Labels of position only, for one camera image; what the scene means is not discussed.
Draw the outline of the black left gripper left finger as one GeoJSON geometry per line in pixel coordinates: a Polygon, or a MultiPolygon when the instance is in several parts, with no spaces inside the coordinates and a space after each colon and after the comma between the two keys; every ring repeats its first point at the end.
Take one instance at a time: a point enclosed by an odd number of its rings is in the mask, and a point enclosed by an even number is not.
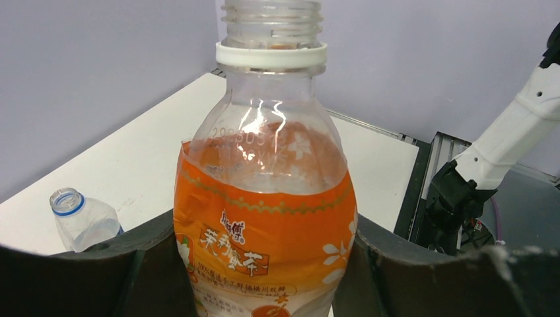
{"type": "Polygon", "coordinates": [[[195,316],[166,212],[84,252],[1,248],[2,316],[195,316]]]}

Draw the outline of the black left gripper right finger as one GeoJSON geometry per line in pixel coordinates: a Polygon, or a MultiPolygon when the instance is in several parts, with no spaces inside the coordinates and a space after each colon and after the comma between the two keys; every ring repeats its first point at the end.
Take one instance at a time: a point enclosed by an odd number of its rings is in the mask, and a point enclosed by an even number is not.
{"type": "Polygon", "coordinates": [[[558,316],[559,251],[486,246],[452,257],[359,217],[332,307],[335,316],[558,316]]]}

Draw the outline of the blue label water bottle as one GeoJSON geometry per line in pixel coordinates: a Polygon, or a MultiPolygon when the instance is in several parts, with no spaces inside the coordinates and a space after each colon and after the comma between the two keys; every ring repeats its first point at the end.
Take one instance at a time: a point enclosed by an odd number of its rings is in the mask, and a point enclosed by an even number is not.
{"type": "Polygon", "coordinates": [[[68,251],[83,252],[124,233],[113,207],[74,188],[56,190],[49,203],[60,239],[68,251]]]}

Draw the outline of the orange drink bottle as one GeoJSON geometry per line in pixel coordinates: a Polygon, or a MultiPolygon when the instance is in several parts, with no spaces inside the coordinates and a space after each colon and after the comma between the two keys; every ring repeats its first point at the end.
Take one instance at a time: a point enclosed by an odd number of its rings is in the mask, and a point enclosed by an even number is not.
{"type": "Polygon", "coordinates": [[[316,97],[318,1],[225,1],[226,91],[178,156],[173,220],[198,316],[327,316],[357,233],[316,97]]]}

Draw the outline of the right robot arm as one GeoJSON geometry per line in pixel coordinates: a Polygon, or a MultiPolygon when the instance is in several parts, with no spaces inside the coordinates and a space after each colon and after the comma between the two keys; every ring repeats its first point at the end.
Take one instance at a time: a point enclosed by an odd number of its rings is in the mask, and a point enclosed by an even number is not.
{"type": "Polygon", "coordinates": [[[480,217],[507,172],[559,124],[559,27],[542,60],[497,119],[429,183],[418,245],[454,256],[458,231],[480,217]]]}

